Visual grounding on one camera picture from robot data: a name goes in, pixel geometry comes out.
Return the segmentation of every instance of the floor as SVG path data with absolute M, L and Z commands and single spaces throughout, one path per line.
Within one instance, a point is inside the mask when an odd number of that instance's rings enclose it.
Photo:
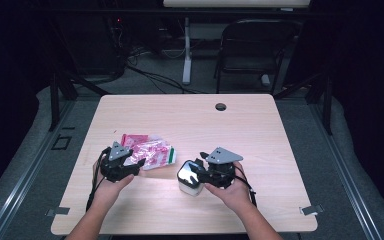
M 190 85 L 182 86 L 191 92 L 215 92 L 212 76 L 216 51 L 211 47 L 206 48 L 206 44 L 211 46 L 211 43 L 197 42 L 193 49 L 192 81 Z M 86 78 L 113 94 L 182 94 L 180 89 L 162 83 L 163 79 L 168 81 L 167 78 L 181 83 L 184 59 L 181 52 L 182 49 L 170 49 L 160 56 L 144 52 L 129 59 L 131 67 L 164 78 L 150 78 L 149 74 L 143 75 L 129 69 L 114 81 L 106 81 L 105 76 Z M 221 94 L 237 89 L 241 89 L 239 92 L 256 94 L 252 90 L 256 85 L 261 86 L 258 76 L 240 85 L 234 78 L 228 79 L 223 82 Z M 53 132 L 48 131 L 51 124 L 49 88 L 37 95 L 40 109 L 35 122 L 0 180 L 0 239 L 61 239 L 61 236 L 50 232 L 53 218 L 46 216 L 46 213 L 59 206 L 99 102 L 99 96 L 89 89 L 78 84 L 75 87 L 79 92 L 76 101 L 66 101 L 63 97 L 60 99 L 61 121 Z M 276 89 L 282 89 L 281 83 Z M 323 205 L 325 212 L 317 216 L 319 227 L 316 231 L 300 235 L 281 233 L 282 237 L 384 239 L 384 201 L 353 153 L 352 140 L 340 104 L 334 100 L 332 105 L 333 135 L 329 136 L 320 124 L 320 105 L 306 104 L 306 92 L 307 89 L 301 89 L 285 99 L 277 100 L 276 104 L 310 201 L 314 205 Z M 58 138 L 65 136 L 70 138 L 67 148 L 56 150 L 54 144 Z M 145 238 L 156 239 L 155 236 L 117 237 Z

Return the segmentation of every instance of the wooden tabletop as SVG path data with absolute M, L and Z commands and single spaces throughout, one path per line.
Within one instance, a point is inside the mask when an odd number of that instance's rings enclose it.
M 225 111 L 215 105 L 223 103 Z M 122 190 L 101 234 L 243 233 L 237 216 L 205 188 L 192 197 L 179 189 L 186 160 L 220 146 L 243 156 L 259 210 L 278 232 L 317 228 L 275 102 L 266 94 L 107 95 L 102 97 L 61 200 L 70 208 L 51 230 L 68 234 L 85 213 L 92 166 L 102 150 L 126 134 L 156 134 L 177 151 L 176 163 L 143 171 Z
M 310 0 L 164 0 L 165 7 L 307 8 Z

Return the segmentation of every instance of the plastic bag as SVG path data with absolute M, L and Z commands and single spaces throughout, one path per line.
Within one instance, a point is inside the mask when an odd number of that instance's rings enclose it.
M 150 170 L 173 164 L 176 160 L 174 148 L 157 135 L 124 134 L 121 144 L 133 150 L 124 165 L 135 164 L 145 158 L 143 170 Z

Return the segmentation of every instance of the black wire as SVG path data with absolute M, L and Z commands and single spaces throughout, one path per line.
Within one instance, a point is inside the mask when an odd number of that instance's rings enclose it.
M 182 91 L 182 94 L 184 94 L 185 92 L 187 93 L 192 93 L 192 94 L 196 94 L 196 93 L 203 93 L 203 94 L 207 94 L 206 92 L 203 92 L 203 91 L 199 91 L 199 90 L 193 90 L 193 89 L 187 89 L 187 88 L 184 88 L 182 87 L 182 85 L 180 83 L 178 83 L 176 80 L 174 79 L 171 79 L 169 77 L 165 77 L 165 76 L 162 76 L 162 75 L 159 75 L 159 74 L 156 74 L 156 73 L 150 73 L 150 72 L 146 72 L 146 71 L 143 71 L 143 70 L 140 70 L 140 69 L 137 69 L 133 66 L 129 66 L 127 65 L 126 68 L 136 72 L 136 73 L 139 73 L 141 75 L 144 75 L 145 77 L 147 77 L 149 80 L 151 80 L 151 82 L 163 93 L 165 93 L 161 88 L 159 88 L 155 82 L 155 81 L 158 81 L 158 82 L 161 82 L 161 83 L 164 83 L 164 84 L 167 84 L 169 86 L 172 86 L 174 88 L 177 88 L 179 90 Z
M 92 190 L 90 191 L 89 199 L 87 200 L 87 203 L 86 203 L 86 212 L 89 210 L 90 206 L 92 205 L 96 190 L 98 189 L 99 185 L 101 185 L 102 181 L 105 179 L 105 177 L 102 178 L 101 181 L 98 183 L 98 185 L 96 185 L 96 182 L 98 181 L 98 171 L 99 171 L 99 169 L 101 167 L 101 163 L 102 163 L 102 156 L 104 154 L 108 154 L 108 152 L 110 150 L 111 150 L 111 148 L 107 147 L 106 149 L 104 149 L 101 152 L 101 155 L 99 155 L 99 158 L 98 158 L 98 161 L 97 161 L 96 167 L 95 167 L 95 173 L 94 173 L 93 179 L 92 179 Z
M 254 191 L 254 189 L 248 183 L 248 180 L 246 179 L 245 173 L 241 169 L 239 169 L 238 167 L 235 166 L 235 168 L 238 169 L 242 173 L 242 175 L 244 176 L 245 179 L 241 178 L 239 176 L 236 176 L 236 175 L 232 176 L 231 174 L 223 173 L 223 172 L 220 172 L 220 171 L 217 171 L 217 170 L 211 171 L 210 174 L 211 173 L 218 173 L 218 174 L 221 174 L 221 175 L 226 175 L 226 176 L 229 176 L 229 177 L 232 177 L 232 178 L 236 178 L 236 179 L 240 180 L 241 182 L 243 182 L 248 187 L 248 189 L 249 189 L 249 196 L 251 197 L 252 204 L 254 204 L 254 206 L 257 207 L 257 200 L 255 199 L 255 194 L 257 194 L 257 193 Z

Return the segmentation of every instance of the hand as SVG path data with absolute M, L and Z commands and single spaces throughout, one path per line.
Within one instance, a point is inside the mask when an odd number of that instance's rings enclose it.
M 93 165 L 93 176 L 95 176 L 97 162 Z M 98 169 L 98 177 L 96 184 L 104 178 L 100 169 Z M 119 182 L 110 182 L 106 179 L 102 180 L 98 189 L 95 192 L 95 198 L 93 199 L 91 208 L 99 208 L 100 211 L 108 212 L 108 210 L 114 205 L 115 201 L 120 194 L 120 191 L 126 187 L 134 178 L 134 175 L 131 174 Z
M 233 165 L 236 167 L 236 176 L 245 179 L 245 176 L 242 174 L 242 165 L 239 162 L 233 162 Z M 227 187 L 226 189 L 217 188 L 209 183 L 205 184 L 205 188 L 207 188 L 208 191 L 220 198 L 228 208 L 230 208 L 236 213 L 244 206 L 252 204 L 251 200 L 249 199 L 248 187 L 242 181 L 239 181 L 237 179 L 235 179 L 233 184 Z

